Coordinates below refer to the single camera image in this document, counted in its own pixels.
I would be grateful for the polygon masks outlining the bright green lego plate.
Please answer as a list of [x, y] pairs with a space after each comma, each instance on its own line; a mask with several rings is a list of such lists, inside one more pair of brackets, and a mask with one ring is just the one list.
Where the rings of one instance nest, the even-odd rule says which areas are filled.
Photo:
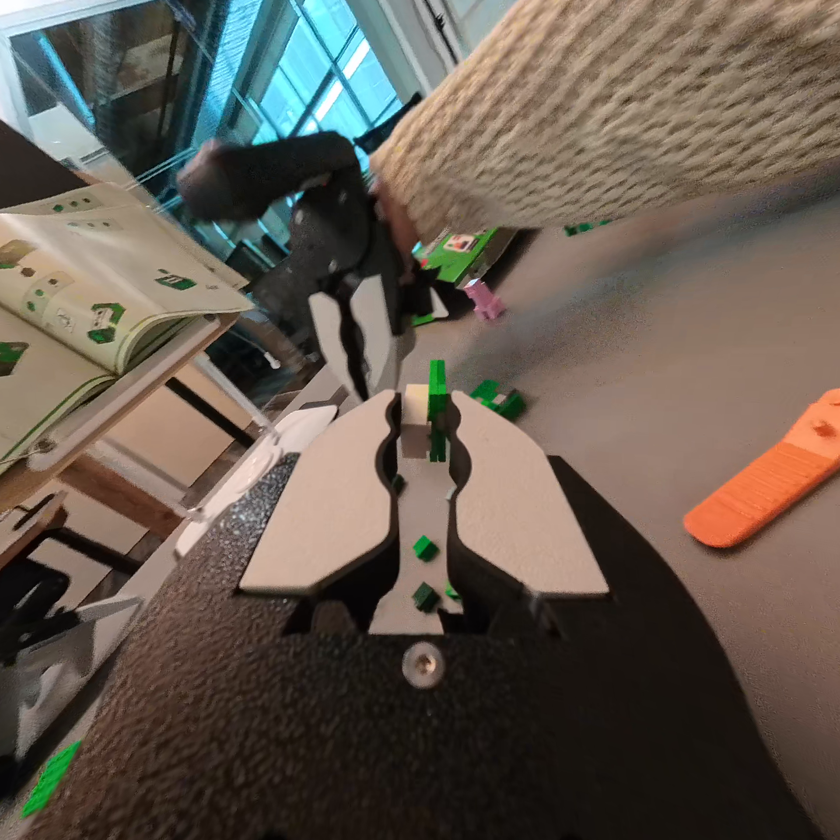
[[29, 817], [45, 810], [49, 799], [56, 792], [66, 776], [81, 744], [81, 740], [69, 744], [53, 755], [45, 764], [35, 787], [30, 792], [26, 803], [22, 807], [19, 814], [20, 821], [27, 820]]

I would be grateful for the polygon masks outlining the lego instruction booklet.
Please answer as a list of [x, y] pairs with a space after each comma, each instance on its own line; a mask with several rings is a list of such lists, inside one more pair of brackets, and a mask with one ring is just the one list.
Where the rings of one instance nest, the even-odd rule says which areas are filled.
[[209, 257], [107, 182], [2, 209], [2, 471], [186, 326], [253, 309]]

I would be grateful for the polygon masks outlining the orange brick separator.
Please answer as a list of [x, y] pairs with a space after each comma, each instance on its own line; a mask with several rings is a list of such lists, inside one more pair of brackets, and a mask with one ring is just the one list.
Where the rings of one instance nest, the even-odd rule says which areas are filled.
[[728, 550], [755, 534], [839, 470], [839, 390], [825, 392], [782, 440], [683, 519], [689, 536]]

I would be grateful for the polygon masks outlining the green pixelated lego block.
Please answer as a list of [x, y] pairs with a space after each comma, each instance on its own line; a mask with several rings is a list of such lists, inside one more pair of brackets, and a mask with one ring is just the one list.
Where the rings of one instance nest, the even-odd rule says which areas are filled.
[[522, 394], [516, 388], [505, 390], [498, 381], [482, 381], [469, 396], [475, 402], [512, 423], [518, 420], [526, 410]]

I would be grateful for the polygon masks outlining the white desk stand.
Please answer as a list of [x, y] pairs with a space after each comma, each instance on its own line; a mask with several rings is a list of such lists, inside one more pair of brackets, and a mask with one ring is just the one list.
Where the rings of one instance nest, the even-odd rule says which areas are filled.
[[1, 756], [20, 762], [126, 637], [144, 607], [115, 595], [60, 615], [65, 628], [2, 658]]

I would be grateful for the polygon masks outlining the white book stand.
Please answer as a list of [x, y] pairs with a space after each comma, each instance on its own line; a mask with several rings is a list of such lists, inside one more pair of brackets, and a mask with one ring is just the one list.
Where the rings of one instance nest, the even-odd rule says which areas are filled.
[[[108, 389], [53, 426], [27, 455], [3, 472], [2, 513], [40, 492], [51, 480], [59, 480], [162, 539], [185, 526], [175, 553], [186, 556], [237, 499], [284, 456], [302, 453], [338, 413], [336, 405], [326, 402], [287, 412], [276, 422], [268, 419], [204, 353], [236, 321], [237, 315], [228, 313], [207, 314], [191, 322]], [[248, 447], [244, 457], [199, 507], [191, 509], [141, 485], [141, 481], [155, 478], [151, 467], [131, 455], [111, 457], [106, 449], [96, 449], [106, 433], [137, 405], [163, 386], [172, 389], [176, 375], [189, 363], [246, 411], [260, 430], [258, 438], [245, 436]]]

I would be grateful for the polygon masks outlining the person's right hand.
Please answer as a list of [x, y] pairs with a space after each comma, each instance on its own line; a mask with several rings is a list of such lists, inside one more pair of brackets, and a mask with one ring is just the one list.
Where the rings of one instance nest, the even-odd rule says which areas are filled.
[[371, 185], [371, 197], [374, 210], [380, 222], [385, 226], [390, 238], [400, 252], [404, 267], [410, 271], [414, 267], [413, 251], [419, 235], [407, 210], [392, 194], [391, 189], [381, 177], [375, 177]]

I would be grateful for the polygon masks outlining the dark brown board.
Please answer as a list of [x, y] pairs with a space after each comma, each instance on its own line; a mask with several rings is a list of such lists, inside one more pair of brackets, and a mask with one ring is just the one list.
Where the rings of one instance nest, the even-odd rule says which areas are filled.
[[40, 202], [88, 183], [1, 121], [1, 210]]

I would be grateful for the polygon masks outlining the green white lego assembly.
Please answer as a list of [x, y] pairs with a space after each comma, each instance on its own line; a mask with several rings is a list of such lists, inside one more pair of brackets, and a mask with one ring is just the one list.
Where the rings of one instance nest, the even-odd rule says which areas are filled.
[[447, 460], [447, 410], [445, 361], [431, 360], [427, 383], [409, 384], [402, 394], [400, 448], [404, 459]]

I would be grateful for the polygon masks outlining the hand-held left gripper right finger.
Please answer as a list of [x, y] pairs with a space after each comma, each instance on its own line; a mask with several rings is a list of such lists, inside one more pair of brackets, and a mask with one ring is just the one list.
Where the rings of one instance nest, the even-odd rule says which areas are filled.
[[448, 397], [450, 580], [463, 598], [486, 573], [532, 597], [610, 592], [548, 456], [526, 433], [465, 392]]

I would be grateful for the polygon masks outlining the pink lego pig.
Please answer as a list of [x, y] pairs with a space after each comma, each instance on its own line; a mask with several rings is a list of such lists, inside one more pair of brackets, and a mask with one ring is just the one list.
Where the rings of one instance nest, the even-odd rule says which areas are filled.
[[495, 321], [507, 310], [501, 299], [483, 279], [468, 280], [463, 285], [462, 291], [473, 303], [474, 313], [482, 322]]

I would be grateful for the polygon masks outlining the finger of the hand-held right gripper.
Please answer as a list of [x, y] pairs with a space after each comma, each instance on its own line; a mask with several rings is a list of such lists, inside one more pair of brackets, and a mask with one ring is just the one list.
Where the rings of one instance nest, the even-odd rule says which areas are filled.
[[349, 394], [365, 402], [365, 380], [354, 321], [342, 310], [339, 301], [322, 291], [310, 295], [308, 305], [326, 366]]
[[401, 337], [392, 331], [382, 276], [369, 276], [360, 282], [351, 297], [351, 314], [360, 329], [367, 393], [395, 389], [401, 370]]

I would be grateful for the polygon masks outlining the person's right forearm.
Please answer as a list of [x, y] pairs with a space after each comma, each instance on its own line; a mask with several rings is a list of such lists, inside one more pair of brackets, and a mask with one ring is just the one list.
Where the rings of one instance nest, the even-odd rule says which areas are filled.
[[371, 170], [428, 243], [740, 192], [838, 152], [838, 2], [530, 1]]

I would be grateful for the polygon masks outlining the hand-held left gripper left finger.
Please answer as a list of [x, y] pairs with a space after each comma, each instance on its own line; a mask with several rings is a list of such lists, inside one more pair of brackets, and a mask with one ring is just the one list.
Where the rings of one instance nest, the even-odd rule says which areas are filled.
[[399, 393], [383, 390], [302, 452], [239, 581], [241, 592], [319, 594], [396, 535], [382, 456], [399, 409]]

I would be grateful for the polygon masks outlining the green lego set box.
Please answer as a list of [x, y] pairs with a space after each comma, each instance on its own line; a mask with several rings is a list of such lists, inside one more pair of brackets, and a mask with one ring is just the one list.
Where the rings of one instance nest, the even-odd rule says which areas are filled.
[[474, 312], [473, 303], [462, 291], [463, 285], [475, 278], [486, 282], [487, 273], [517, 237], [518, 231], [511, 228], [489, 228], [476, 234], [441, 234], [430, 245], [416, 246], [413, 251], [416, 261], [434, 275], [433, 310], [425, 316], [415, 316], [413, 326]]

